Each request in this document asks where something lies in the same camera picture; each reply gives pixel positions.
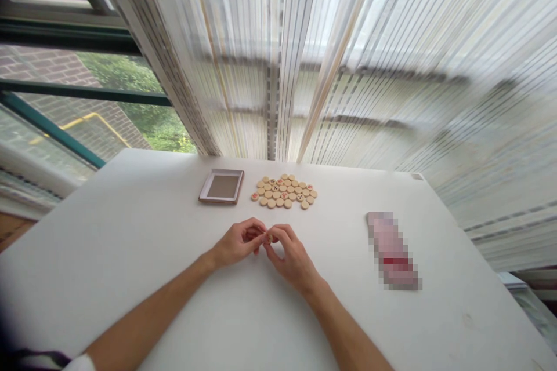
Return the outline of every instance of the yellow pipe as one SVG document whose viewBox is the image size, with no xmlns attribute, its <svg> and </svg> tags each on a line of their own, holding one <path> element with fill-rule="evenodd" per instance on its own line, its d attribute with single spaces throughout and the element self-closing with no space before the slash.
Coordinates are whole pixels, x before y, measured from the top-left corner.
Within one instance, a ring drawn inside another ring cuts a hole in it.
<svg viewBox="0 0 557 371">
<path fill-rule="evenodd" d="M 75 126 L 75 125 L 79 125 L 81 122 L 84 122 L 84 121 L 86 121 L 86 120 L 92 119 L 92 118 L 94 118 L 94 117 L 99 118 L 100 121 L 103 122 L 104 125 L 105 125 L 107 128 L 109 128 L 110 131 L 111 131 L 112 133 L 114 133 L 114 135 L 115 135 L 118 139 L 120 139 L 120 141 L 121 141 L 124 145 L 126 145 L 128 148 L 131 148 L 131 146 L 128 144 L 128 141 L 126 141 L 123 137 L 121 137 L 120 134 L 119 134 L 118 132 L 116 132 L 116 130 L 114 130 L 114 128 L 113 128 L 112 126 L 110 126 L 110 124 L 109 124 L 106 120 L 104 120 L 104 118 L 103 118 L 100 114 L 98 114 L 98 113 L 89 113 L 88 115 L 83 116 L 82 118 L 73 120 L 73 121 L 71 121 L 70 123 L 67 123 L 67 124 L 65 124 L 65 125 L 58 126 L 58 127 L 59 127 L 60 129 L 62 129 L 62 130 L 66 130 L 66 129 L 72 128 L 72 127 Z M 33 139 L 32 141 L 30 141 L 30 142 L 29 142 L 29 145 L 37 145 L 38 143 L 41 142 L 41 140 L 42 140 L 42 138 L 39 136 L 38 138 Z"/>
</svg>

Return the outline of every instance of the shirt sleeve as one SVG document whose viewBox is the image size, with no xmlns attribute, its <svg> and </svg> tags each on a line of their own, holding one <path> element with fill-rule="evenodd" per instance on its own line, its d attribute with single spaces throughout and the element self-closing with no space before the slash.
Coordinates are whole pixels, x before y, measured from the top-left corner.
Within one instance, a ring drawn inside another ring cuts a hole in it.
<svg viewBox="0 0 557 371">
<path fill-rule="evenodd" d="M 83 354 L 71 361 L 62 371 L 95 371 L 89 355 Z"/>
</svg>

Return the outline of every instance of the pink package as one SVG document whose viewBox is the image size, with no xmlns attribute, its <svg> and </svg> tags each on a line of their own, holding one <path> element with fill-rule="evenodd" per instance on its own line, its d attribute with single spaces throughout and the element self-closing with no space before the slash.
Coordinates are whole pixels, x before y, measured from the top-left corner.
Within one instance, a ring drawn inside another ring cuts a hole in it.
<svg viewBox="0 0 557 371">
<path fill-rule="evenodd" d="M 370 212 L 368 214 L 369 239 L 379 264 L 379 274 L 389 290 L 421 290 L 422 280 L 414 271 L 414 263 L 408 255 L 393 213 Z"/>
</svg>

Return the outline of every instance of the wrist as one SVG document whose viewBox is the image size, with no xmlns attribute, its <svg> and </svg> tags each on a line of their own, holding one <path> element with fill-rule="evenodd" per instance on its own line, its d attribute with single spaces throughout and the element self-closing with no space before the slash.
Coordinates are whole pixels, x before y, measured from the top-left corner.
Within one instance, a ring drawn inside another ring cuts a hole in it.
<svg viewBox="0 0 557 371">
<path fill-rule="evenodd" d="M 197 261 L 201 264 L 203 270 L 208 274 L 212 274 L 220 268 L 212 249 L 201 255 Z"/>
<path fill-rule="evenodd" d="M 305 288 L 301 291 L 302 297 L 311 305 L 319 301 L 323 294 L 330 290 L 329 284 L 327 281 L 321 277 L 321 275 L 317 275 L 310 284 L 305 286 Z"/>
</svg>

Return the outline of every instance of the pile of game pieces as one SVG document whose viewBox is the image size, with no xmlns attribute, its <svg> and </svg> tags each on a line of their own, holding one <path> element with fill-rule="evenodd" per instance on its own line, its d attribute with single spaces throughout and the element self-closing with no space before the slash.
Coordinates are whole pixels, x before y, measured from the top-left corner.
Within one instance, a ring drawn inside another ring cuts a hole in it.
<svg viewBox="0 0 557 371">
<path fill-rule="evenodd" d="M 317 191 L 311 184 L 296 180 L 294 175 L 283 174 L 278 180 L 269 177 L 257 183 L 257 192 L 251 195 L 253 201 L 259 201 L 269 209 L 275 207 L 291 208 L 297 201 L 303 210 L 307 210 L 315 202 Z"/>
</svg>

